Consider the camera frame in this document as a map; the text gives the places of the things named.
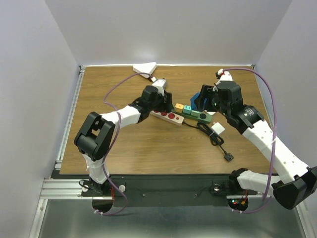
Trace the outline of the blue socket adapter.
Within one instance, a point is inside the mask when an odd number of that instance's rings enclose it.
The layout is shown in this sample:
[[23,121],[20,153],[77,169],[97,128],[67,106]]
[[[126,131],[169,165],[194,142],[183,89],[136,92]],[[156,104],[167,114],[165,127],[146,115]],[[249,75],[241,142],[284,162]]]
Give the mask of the blue socket adapter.
[[206,93],[197,92],[190,99],[191,109],[194,111],[202,112],[206,110]]

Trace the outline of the white square charger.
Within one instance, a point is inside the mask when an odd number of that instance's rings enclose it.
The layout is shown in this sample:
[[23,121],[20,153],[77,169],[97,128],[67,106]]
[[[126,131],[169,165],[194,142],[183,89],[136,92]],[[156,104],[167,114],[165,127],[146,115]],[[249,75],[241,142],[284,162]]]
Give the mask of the white square charger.
[[225,131],[225,128],[219,122],[214,122],[213,125],[211,126],[211,129],[217,135],[221,135]]

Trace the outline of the white red power strip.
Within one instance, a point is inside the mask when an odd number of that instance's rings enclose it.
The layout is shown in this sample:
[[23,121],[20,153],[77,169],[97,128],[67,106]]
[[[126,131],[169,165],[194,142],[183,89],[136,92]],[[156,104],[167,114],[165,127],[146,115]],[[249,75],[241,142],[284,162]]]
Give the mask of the white red power strip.
[[170,123],[178,125],[178,126],[181,126],[183,124],[183,121],[184,121],[183,116],[180,116],[180,115],[175,114],[173,112],[166,113],[166,112],[151,111],[150,114],[159,118],[159,119],[162,119],[164,121],[170,122]]

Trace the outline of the green power strip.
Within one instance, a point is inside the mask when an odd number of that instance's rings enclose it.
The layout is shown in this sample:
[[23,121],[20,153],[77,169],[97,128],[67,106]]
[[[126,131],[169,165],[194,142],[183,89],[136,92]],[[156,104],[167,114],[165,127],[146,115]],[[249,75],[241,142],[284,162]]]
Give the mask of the green power strip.
[[204,112],[198,112],[195,110],[191,110],[189,114],[184,113],[184,112],[177,112],[175,110],[172,110],[173,113],[178,114],[186,119],[191,119],[195,121],[201,121],[206,124],[210,124],[212,121],[212,116],[210,114],[204,113]]

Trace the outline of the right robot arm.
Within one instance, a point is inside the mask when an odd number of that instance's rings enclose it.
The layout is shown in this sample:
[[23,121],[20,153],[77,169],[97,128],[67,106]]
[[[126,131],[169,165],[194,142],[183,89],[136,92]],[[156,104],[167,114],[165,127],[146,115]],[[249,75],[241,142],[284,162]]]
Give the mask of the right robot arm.
[[297,158],[271,130],[263,115],[255,107],[244,104],[242,90],[236,82],[203,85],[194,104],[198,111],[223,115],[229,125],[257,147],[277,173],[272,176],[246,168],[235,170],[228,181],[231,192],[257,191],[272,196],[291,210],[316,191],[316,167],[311,168]]

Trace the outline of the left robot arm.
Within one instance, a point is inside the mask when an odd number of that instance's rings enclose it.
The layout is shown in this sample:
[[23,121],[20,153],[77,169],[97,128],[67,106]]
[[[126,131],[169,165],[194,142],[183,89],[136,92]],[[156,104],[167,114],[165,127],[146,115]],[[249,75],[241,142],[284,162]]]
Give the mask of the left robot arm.
[[98,195],[106,195],[110,191],[106,157],[120,129],[144,121],[152,111],[169,113],[172,107],[171,93],[163,88],[146,86],[140,97],[120,110],[87,115],[75,136],[74,145],[86,161],[92,189]]

